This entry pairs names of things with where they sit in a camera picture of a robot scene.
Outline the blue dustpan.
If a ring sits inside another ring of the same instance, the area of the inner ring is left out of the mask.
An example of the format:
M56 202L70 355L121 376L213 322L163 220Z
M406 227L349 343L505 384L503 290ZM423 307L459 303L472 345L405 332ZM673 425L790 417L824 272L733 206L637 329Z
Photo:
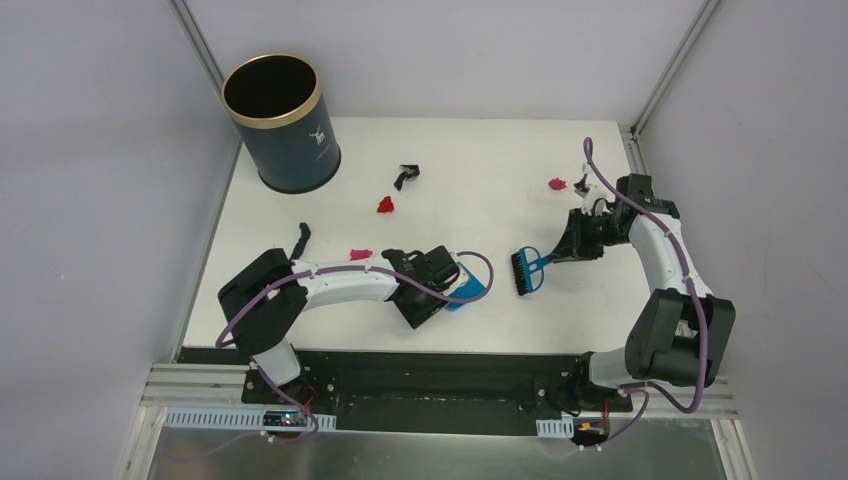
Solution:
M486 292L485 285L479 278L463 263L458 262L459 277L445 292L452 299L445 305L447 311L456 311L468 304L468 299L477 297Z

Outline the blue hand brush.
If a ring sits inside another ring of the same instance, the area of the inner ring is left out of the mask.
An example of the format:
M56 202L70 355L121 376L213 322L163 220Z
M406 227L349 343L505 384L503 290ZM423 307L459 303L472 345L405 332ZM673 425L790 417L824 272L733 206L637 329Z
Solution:
M549 255L542 255L533 246L523 246L510 256L513 279L519 296L535 293L545 281L544 269L551 263Z

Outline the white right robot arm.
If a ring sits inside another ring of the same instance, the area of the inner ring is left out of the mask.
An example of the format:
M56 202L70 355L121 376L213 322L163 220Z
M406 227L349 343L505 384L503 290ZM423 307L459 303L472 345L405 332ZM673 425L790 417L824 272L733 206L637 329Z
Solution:
M692 264L682 239L680 213L654 196L652 180L630 174L617 180L614 201L586 180L582 199L550 257L555 263L596 260L607 247L630 245L644 269L650 297L622 347L582 354L566 383L569 400L595 408L618 391L645 385L665 397L669 386L691 387L686 413L714 382L735 321L731 301L716 297Z

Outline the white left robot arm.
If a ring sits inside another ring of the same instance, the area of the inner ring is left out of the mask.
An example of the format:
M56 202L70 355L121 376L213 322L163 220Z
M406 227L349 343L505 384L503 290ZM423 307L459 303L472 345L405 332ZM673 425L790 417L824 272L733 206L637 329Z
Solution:
M273 248L218 291L227 321L222 340L264 371L271 396L293 404L304 394L305 378L286 335L302 313L346 302L389 302L416 329L442 310L446 297L467 280L443 246L427 253L387 249L327 265L295 260L284 249Z

